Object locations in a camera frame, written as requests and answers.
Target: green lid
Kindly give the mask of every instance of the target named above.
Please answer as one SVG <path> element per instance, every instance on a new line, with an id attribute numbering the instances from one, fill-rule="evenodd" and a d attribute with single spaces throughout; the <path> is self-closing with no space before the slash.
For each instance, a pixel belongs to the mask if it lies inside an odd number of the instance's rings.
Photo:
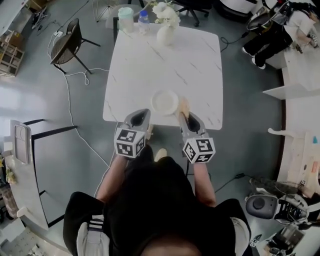
<path id="1" fill-rule="evenodd" d="M 119 19 L 129 19 L 132 18 L 134 15 L 134 10 L 130 7 L 122 7 L 119 9 L 118 17 Z"/>

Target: black shirt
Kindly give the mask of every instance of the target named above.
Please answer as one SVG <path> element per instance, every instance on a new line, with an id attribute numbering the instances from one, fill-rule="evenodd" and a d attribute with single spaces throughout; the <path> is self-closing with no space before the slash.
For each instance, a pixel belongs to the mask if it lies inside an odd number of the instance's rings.
<path id="1" fill-rule="evenodd" d="M 117 195 L 106 205 L 81 192 L 72 194 L 63 227 L 72 255 L 77 255 L 80 225 L 102 212 L 110 256 L 139 256 L 152 239 L 165 234 L 189 240 L 204 256 L 234 256 L 235 229 L 230 217 L 247 223 L 237 200 L 215 208 L 200 203 L 171 157 L 131 168 Z"/>

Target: box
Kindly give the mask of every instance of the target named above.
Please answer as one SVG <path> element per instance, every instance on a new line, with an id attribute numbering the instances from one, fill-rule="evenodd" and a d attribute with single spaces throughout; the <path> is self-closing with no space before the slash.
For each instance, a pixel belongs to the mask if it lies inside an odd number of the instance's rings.
<path id="1" fill-rule="evenodd" d="M 18 49 L 22 49 L 23 47 L 23 42 L 24 42 L 24 37 L 16 32 L 16 31 L 12 31 L 5 39 L 5 42 L 17 47 Z"/>

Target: white plate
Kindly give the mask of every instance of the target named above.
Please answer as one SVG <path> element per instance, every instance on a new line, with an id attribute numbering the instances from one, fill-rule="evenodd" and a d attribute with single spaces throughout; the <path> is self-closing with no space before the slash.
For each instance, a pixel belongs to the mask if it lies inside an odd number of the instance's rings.
<path id="1" fill-rule="evenodd" d="M 158 90 L 151 98 L 151 106 L 162 116 L 173 115 L 179 106 L 179 97 L 172 90 Z"/>

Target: black pants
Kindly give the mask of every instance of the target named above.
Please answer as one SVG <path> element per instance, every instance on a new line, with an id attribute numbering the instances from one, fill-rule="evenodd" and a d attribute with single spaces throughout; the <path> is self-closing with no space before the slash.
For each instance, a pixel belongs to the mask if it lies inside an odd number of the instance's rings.
<path id="1" fill-rule="evenodd" d="M 256 36 L 243 47 L 247 53 L 255 55 L 255 64 L 258 67 L 262 67 L 267 59 L 287 48 L 292 42 L 290 35 L 285 31 L 283 26 L 273 22 L 273 25 L 267 32 Z M 269 46 L 257 54 L 267 44 Z"/>

